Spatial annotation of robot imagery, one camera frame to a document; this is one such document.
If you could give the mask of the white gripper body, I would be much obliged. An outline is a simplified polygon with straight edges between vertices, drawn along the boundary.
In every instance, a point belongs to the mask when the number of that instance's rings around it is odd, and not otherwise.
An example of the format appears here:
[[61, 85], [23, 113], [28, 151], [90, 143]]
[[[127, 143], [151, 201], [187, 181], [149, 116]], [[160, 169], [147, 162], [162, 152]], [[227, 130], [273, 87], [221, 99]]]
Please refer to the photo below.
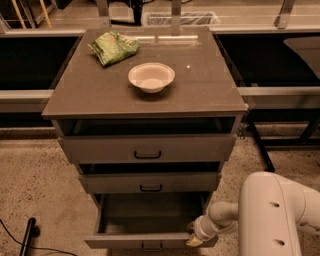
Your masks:
[[193, 222], [193, 233], [200, 241], [209, 241], [219, 233], [219, 226], [208, 215], [201, 215]]

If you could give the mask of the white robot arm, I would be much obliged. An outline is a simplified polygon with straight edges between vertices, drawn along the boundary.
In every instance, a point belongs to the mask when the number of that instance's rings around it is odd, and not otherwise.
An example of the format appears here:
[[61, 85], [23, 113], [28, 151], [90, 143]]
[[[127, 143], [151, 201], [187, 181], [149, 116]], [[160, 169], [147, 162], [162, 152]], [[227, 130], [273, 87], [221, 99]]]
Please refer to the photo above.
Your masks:
[[319, 233], [320, 192], [277, 174], [255, 172], [244, 181], [238, 202], [211, 204], [190, 228], [188, 246], [236, 229], [240, 256], [302, 256], [298, 232]]

